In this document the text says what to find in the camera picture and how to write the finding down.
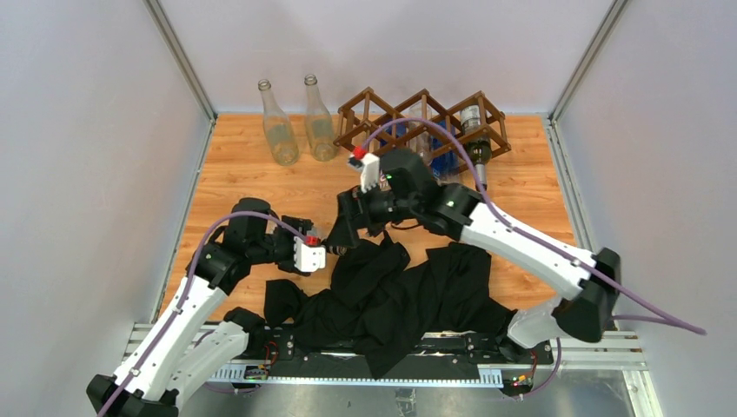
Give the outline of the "clear bottle dark label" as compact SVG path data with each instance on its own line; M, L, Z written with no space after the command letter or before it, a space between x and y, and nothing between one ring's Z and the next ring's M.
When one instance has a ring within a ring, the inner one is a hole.
M270 153L276 163L289 166L300 156L291 122L276 101L271 82L262 79L257 84L262 99L262 124Z

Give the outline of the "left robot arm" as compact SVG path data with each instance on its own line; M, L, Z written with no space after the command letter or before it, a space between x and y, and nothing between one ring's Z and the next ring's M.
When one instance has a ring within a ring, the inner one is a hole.
M309 219L278 216L268 202L242 198L204 233L175 296L136 350L111 375L86 388L99 416L177 416L191 396L231 359L259 357L263 320L229 311L196 347L192 341L253 266L275 264L310 275L326 250Z

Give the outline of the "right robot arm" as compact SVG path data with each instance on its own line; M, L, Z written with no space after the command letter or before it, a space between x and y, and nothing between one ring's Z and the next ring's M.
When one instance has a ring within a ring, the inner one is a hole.
M619 292L619 255L594 254L560 242L488 205L460 183L440 184L414 152L351 156L359 185L337 196L338 212L326 243L355 248L359 230L371 235L389 223L415 219L434 235L499 255L546 282L560 300L515 312L496 339L498 355L518 362L538 343L568 336L597 343L611 321Z

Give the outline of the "small clear black-capped bottle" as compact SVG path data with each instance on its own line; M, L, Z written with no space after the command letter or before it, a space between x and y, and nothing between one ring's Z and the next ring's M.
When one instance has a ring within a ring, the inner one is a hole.
M319 245L325 248L326 253L329 255L343 256L346 255L349 250L348 247L344 245L338 245L331 241L327 233L319 232L317 234L317 237L319 238Z

